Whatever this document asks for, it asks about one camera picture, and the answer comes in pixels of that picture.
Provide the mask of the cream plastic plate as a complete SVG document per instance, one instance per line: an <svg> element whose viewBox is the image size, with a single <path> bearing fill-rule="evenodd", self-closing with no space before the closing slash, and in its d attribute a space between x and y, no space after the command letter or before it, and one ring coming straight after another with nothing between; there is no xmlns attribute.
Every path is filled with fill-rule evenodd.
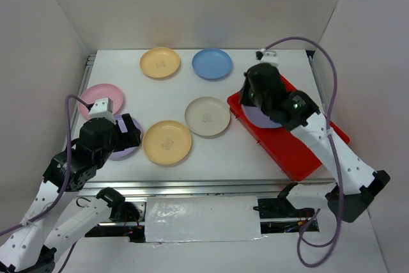
<svg viewBox="0 0 409 273"><path fill-rule="evenodd" d="M185 122L188 128L199 136L219 135L226 130L230 119L227 104L214 97L199 97L185 109Z"/></svg>

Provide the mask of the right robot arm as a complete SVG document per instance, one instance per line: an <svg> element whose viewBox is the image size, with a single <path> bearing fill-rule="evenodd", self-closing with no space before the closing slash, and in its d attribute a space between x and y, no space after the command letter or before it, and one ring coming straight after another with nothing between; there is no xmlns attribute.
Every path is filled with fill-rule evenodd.
<svg viewBox="0 0 409 273"><path fill-rule="evenodd" d="M291 217L303 208L329 209L339 220L354 222L389 183L387 172L377 171L359 158L308 94L288 91L276 67L260 63L250 67L244 77L241 103L257 107L301 141L335 180L286 186L279 194L280 213Z"/></svg>

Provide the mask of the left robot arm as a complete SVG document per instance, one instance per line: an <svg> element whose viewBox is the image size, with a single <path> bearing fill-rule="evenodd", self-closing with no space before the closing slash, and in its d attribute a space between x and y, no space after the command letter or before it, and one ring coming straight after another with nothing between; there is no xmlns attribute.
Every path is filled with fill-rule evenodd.
<svg viewBox="0 0 409 273"><path fill-rule="evenodd" d="M129 206L113 188L99 191L62 224L58 219L96 175L109 156L141 143L141 131L129 114L122 115L126 131L116 120L93 118L79 138L51 160L32 205L1 246L1 272L52 272L60 257L98 223L121 220Z"/></svg>

